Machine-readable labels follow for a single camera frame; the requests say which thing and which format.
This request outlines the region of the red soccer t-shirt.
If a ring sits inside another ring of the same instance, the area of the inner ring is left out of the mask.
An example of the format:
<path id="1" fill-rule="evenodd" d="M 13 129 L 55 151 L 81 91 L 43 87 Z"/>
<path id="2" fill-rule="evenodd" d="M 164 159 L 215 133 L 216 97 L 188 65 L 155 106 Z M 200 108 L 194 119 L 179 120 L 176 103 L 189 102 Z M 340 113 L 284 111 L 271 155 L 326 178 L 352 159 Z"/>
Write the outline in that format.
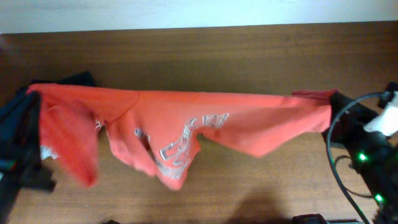
<path id="1" fill-rule="evenodd" d="M 87 187 L 97 180 L 101 128 L 116 158 L 179 190 L 200 151 L 198 134 L 262 157 L 303 133 L 323 132 L 331 120 L 330 90 L 278 96 L 46 83 L 33 84 L 28 91 L 41 97 L 41 145 Z"/>

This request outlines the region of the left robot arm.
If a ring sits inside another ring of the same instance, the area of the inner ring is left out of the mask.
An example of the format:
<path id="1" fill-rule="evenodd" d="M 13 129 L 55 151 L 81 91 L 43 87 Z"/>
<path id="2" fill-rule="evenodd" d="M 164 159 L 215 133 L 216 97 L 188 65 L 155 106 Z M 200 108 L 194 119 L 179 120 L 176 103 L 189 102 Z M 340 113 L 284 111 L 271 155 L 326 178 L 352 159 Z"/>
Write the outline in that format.
<path id="1" fill-rule="evenodd" d="M 19 92 L 1 107 L 1 223 L 23 188 L 53 192 L 53 171 L 41 164 L 40 95 Z"/>

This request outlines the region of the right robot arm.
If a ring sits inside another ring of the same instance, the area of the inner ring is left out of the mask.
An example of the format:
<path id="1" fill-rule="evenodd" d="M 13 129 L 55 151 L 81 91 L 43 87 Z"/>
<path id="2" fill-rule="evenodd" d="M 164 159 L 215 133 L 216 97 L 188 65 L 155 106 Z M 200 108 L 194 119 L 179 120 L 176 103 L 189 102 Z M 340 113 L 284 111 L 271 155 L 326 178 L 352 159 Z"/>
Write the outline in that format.
<path id="1" fill-rule="evenodd" d="M 373 223 L 397 223 L 397 91 L 369 93 L 356 99 L 341 93 L 330 97 L 331 122 L 323 133 L 333 176 L 364 223 L 368 219 L 344 186 L 332 148 L 347 150 L 353 169 L 362 177 L 378 211 Z"/>

